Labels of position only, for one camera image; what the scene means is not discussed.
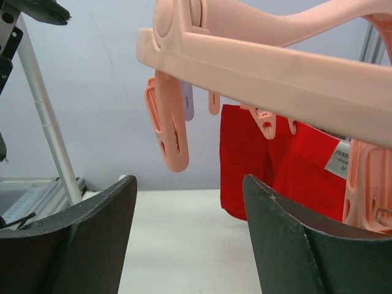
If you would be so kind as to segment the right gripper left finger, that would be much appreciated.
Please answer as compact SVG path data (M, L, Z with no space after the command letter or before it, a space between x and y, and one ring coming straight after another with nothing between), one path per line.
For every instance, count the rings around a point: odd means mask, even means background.
M1 293L117 293L137 199L127 175L17 230L1 230Z

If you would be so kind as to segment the pink round clip hanger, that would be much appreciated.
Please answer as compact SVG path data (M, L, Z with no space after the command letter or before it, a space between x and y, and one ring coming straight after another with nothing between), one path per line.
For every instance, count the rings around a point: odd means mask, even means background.
M390 1L327 1L288 16L238 1L157 1L136 57L155 70L145 101L167 167L189 163L181 82L209 92L212 113L225 96L259 124L276 115L352 139L343 221L391 231L391 69L291 50L356 18L391 47Z

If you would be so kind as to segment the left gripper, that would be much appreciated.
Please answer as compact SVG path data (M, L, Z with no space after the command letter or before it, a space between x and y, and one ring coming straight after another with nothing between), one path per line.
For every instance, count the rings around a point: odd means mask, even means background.
M1 1L1 89L4 89L12 72L12 59L23 37L17 28L21 13L36 21L64 26L70 20L70 12L51 0L5 0Z

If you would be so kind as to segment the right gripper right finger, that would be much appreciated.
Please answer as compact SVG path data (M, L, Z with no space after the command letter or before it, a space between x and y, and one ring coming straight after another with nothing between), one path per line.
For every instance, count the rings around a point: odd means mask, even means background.
M247 223L263 293L391 292L391 236L330 219L252 175Z

